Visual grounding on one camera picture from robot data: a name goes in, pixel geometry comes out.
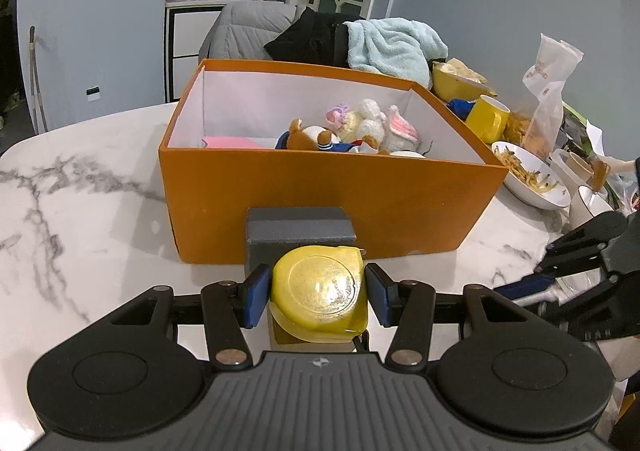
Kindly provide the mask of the dark grey box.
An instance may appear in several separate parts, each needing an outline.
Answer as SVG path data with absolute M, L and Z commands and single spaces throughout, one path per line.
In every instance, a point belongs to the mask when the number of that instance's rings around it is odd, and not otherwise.
M 245 220 L 245 275 L 262 263 L 273 267 L 299 246 L 354 246 L 356 241 L 343 208 L 250 208 Z

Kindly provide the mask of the yellow tape measure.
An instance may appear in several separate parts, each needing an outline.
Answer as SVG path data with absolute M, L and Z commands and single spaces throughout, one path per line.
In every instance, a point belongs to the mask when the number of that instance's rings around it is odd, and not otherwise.
M 284 254 L 272 271 L 269 309 L 291 336 L 342 344 L 368 326 L 368 297 L 361 249 L 306 245 Z

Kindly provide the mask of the pink foam pad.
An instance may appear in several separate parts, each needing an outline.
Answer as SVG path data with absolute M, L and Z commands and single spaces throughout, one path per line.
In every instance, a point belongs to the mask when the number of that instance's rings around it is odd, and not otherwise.
M 233 137 L 233 136 L 205 136 L 202 138 L 203 145 L 209 149 L 263 149 L 264 146 L 258 144 L 258 142 L 245 137 Z

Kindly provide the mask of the crochet bunny doll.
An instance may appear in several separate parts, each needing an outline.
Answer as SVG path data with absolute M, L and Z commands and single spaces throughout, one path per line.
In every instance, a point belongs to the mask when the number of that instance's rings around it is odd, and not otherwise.
M 384 112 L 373 99 L 363 99 L 352 110 L 343 104 L 326 112 L 326 124 L 343 144 L 373 152 L 416 152 L 421 139 L 414 127 L 392 104 Z

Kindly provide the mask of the fox plush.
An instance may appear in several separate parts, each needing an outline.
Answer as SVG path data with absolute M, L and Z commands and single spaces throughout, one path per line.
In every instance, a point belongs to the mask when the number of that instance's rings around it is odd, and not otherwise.
M 352 142 L 341 141 L 331 130 L 316 125 L 304 126 L 300 119 L 291 122 L 288 130 L 278 139 L 276 148 L 294 151 L 390 155 L 390 151 L 381 149 L 378 141 L 370 135 Z

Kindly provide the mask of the white round plush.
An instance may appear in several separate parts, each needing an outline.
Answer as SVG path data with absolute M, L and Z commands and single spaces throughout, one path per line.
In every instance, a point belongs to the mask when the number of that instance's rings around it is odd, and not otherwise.
M 400 150 L 390 152 L 390 156 L 397 156 L 398 158 L 408 158 L 408 159 L 424 159 L 424 155 L 410 150 Z

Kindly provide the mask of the white cup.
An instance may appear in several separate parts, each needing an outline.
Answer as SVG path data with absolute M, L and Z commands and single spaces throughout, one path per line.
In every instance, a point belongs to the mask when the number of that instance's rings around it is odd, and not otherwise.
M 612 211 L 613 208 L 598 193 L 588 186 L 579 186 L 570 201 L 570 228 L 575 229 L 602 213 Z

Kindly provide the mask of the white bowl of fries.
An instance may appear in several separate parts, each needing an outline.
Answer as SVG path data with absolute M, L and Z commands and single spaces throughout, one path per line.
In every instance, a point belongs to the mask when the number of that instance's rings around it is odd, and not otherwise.
M 570 191 L 562 179 L 533 153 L 506 141 L 494 142 L 491 151 L 508 169 L 504 185 L 518 200 L 544 211 L 570 206 Z

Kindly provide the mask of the orange storage box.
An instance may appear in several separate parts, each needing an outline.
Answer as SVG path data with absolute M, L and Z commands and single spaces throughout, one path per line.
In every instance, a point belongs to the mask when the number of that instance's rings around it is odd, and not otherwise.
M 322 125 L 335 104 L 392 104 L 424 159 L 278 150 L 291 122 Z M 209 149 L 205 136 L 263 149 Z M 239 265 L 250 208 L 338 206 L 372 258 L 448 252 L 506 178 L 491 150 L 418 83 L 312 64 L 205 60 L 158 148 L 175 245 L 186 263 Z

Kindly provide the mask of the yellow mug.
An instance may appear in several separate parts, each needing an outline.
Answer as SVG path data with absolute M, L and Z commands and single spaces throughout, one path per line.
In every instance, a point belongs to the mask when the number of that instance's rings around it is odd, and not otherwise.
M 465 120 L 466 126 L 487 145 L 501 139 L 511 110 L 494 97 L 482 95 Z

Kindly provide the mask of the blue cloth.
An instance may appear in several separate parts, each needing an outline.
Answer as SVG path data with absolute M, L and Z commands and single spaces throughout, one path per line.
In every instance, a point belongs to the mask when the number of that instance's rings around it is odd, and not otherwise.
M 463 122 L 466 121 L 474 106 L 474 100 L 469 101 L 464 99 L 451 99 L 447 104 L 449 110 Z

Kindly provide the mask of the clear plastic snack bag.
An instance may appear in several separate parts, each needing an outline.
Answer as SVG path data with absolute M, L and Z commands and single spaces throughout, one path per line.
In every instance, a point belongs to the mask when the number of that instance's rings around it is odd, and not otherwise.
M 523 76 L 523 84 L 538 102 L 530 119 L 522 147 L 545 160 L 553 151 L 563 122 L 562 91 L 567 78 L 584 58 L 584 53 L 567 43 L 540 34 L 535 63 Z

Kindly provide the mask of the yellow bowl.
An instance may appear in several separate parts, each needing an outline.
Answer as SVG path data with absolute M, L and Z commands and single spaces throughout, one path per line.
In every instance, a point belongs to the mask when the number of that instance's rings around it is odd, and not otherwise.
M 470 69 L 457 58 L 435 61 L 432 65 L 433 93 L 442 101 L 473 101 L 482 95 L 497 97 L 485 76 Z

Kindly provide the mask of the light blue fleece blanket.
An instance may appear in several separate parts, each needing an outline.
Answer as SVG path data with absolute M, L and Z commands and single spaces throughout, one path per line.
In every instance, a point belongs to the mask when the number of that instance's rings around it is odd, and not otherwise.
M 448 46 L 428 24 L 405 18 L 347 22 L 351 69 L 432 87 L 430 63 L 446 60 Z

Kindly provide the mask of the grey padded jacket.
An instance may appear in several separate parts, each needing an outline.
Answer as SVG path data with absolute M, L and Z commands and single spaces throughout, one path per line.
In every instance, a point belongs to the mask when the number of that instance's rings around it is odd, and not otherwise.
M 206 34 L 198 60 L 270 60 L 265 44 L 299 19 L 304 5 L 237 0 L 226 6 Z

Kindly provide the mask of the black jacket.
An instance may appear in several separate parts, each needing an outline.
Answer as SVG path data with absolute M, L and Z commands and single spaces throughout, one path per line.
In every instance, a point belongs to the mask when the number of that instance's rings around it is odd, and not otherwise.
M 300 17 L 264 48 L 274 61 L 348 67 L 347 22 L 358 16 L 306 8 Z

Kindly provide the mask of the white cabinet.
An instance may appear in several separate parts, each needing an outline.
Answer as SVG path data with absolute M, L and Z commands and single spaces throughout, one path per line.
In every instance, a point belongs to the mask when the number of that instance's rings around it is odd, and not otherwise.
M 165 4 L 165 101 L 180 99 L 200 63 L 198 52 L 221 11 L 233 0 L 174 0 Z

